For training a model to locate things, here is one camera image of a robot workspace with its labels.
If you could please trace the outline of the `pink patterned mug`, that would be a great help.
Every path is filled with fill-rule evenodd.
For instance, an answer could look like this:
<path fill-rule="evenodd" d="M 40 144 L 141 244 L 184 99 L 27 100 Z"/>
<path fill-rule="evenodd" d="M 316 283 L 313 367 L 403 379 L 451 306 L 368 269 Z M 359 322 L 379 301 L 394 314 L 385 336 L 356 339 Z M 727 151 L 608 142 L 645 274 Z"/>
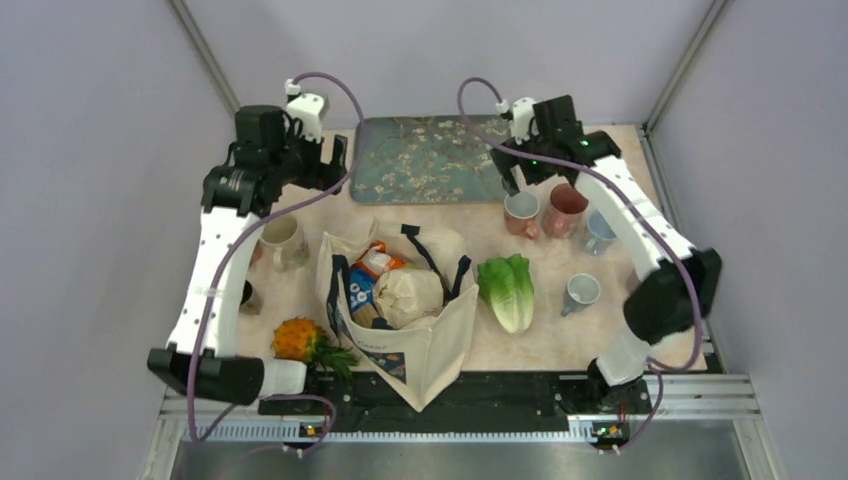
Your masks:
<path fill-rule="evenodd" d="M 542 216 L 542 230 L 550 238 L 569 237 L 576 229 L 589 200 L 568 183 L 554 187 Z"/>

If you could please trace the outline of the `salmon pink mug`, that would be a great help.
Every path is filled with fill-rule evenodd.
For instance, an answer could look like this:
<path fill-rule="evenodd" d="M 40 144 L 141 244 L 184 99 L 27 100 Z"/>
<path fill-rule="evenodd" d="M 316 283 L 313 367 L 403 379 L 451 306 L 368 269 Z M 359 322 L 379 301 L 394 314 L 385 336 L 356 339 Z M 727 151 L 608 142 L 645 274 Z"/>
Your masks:
<path fill-rule="evenodd" d="M 540 203 L 533 193 L 521 191 L 507 195 L 503 207 L 504 224 L 509 234 L 530 240 L 539 238 L 541 230 L 536 223 L 536 216 L 540 211 Z"/>
<path fill-rule="evenodd" d="M 249 268 L 253 268 L 259 262 L 259 260 L 262 258 L 262 256 L 263 256 L 263 247 L 259 242 L 257 242 L 253 251 L 252 251 L 252 254 L 251 254 L 251 258 L 250 258 L 250 261 L 249 261 Z"/>

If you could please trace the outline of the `cream dragon print mug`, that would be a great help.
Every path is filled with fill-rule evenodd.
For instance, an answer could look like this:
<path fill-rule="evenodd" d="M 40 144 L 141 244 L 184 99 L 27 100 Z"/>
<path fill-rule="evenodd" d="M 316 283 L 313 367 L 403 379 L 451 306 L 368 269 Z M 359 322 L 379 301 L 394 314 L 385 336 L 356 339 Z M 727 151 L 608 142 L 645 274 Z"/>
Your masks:
<path fill-rule="evenodd" d="M 270 255 L 270 264 L 277 272 L 296 270 L 308 263 L 309 246 L 300 222 L 292 214 L 267 222 L 259 242 Z"/>

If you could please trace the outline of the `light blue mug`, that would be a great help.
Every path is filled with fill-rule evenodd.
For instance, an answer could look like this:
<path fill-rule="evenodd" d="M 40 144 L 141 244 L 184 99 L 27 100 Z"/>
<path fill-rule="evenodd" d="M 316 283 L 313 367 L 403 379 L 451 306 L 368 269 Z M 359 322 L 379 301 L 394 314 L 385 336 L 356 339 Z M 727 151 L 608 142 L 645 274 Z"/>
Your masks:
<path fill-rule="evenodd" d="M 585 233 L 581 240 L 584 250 L 591 255 L 600 256 L 605 254 L 617 239 L 603 215 L 594 210 L 586 220 Z"/>

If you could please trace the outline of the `white ceramic mug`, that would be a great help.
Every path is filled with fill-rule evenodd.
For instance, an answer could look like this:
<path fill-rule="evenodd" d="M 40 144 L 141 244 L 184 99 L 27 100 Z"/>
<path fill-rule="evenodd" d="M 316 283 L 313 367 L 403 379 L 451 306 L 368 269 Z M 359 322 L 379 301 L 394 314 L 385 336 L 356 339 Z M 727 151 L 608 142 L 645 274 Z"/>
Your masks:
<path fill-rule="evenodd" d="M 597 279 L 587 273 L 573 275 L 567 282 L 561 316 L 582 311 L 593 305 L 601 295 Z"/>

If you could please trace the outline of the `brown striped mug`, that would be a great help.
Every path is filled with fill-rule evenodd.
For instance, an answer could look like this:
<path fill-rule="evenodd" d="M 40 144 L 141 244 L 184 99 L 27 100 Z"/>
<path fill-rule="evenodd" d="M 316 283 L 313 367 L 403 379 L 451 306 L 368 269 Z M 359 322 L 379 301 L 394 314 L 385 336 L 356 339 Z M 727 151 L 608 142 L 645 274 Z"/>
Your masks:
<path fill-rule="evenodd" d="M 258 316 L 262 310 L 262 298 L 257 289 L 249 282 L 244 282 L 239 312 L 248 316 Z"/>

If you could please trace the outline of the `cream canvas tote bag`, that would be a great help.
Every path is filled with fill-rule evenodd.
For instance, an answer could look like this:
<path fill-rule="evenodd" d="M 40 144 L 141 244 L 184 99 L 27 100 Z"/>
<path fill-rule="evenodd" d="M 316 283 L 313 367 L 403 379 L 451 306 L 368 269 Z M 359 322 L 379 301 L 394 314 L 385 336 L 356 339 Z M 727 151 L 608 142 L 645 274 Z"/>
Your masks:
<path fill-rule="evenodd" d="M 354 321 L 353 265 L 371 243 L 382 241 L 390 254 L 427 267 L 444 281 L 445 306 L 401 329 L 367 328 Z M 317 257 L 316 295 L 330 329 L 346 347 L 360 353 L 415 411 L 422 411 L 455 381 L 470 352 L 479 287 L 463 237 L 438 226 L 372 223 L 361 241 L 324 234 Z"/>

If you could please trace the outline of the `mauve purple mug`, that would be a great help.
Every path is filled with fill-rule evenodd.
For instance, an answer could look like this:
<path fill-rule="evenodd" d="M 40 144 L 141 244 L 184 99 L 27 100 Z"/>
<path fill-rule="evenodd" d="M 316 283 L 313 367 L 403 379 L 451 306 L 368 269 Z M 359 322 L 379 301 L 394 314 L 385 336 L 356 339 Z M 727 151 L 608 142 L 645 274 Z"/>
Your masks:
<path fill-rule="evenodd" d="M 639 287 L 641 281 L 636 273 L 636 271 L 632 271 L 625 280 L 625 287 L 628 295 L 634 293 Z"/>

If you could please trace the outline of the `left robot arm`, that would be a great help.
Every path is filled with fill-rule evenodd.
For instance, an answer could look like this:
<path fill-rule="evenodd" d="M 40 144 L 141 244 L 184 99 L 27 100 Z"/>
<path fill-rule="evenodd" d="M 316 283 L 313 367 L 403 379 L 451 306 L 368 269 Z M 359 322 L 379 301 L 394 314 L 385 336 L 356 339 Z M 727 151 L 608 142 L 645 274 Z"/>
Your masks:
<path fill-rule="evenodd" d="M 249 405 L 266 378 L 259 358 L 237 355 L 237 320 L 263 220 L 284 186 L 336 193 L 347 170 L 347 139 L 322 160 L 327 107 L 313 94 L 285 106 L 248 105 L 234 115 L 236 139 L 203 180 L 201 234 L 183 307 L 147 368 L 173 390 Z"/>

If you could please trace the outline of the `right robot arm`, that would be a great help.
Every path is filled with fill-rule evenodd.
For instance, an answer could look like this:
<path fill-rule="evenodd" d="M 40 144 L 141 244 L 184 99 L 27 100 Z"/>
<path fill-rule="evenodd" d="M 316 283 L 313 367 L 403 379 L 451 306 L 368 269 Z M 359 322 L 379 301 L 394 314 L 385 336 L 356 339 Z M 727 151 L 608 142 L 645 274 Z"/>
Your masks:
<path fill-rule="evenodd" d="M 626 328 L 590 366 L 599 375 L 586 385 L 589 404 L 612 412 L 640 377 L 654 347 L 698 325 L 710 311 L 722 260 L 679 234 L 637 184 L 622 151 L 605 131 L 587 133 L 571 96 L 535 101 L 500 100 L 498 115 L 509 136 L 491 157 L 509 196 L 519 192 L 514 172 L 528 185 L 562 176 L 589 201 L 632 261 L 638 285 L 622 307 Z"/>

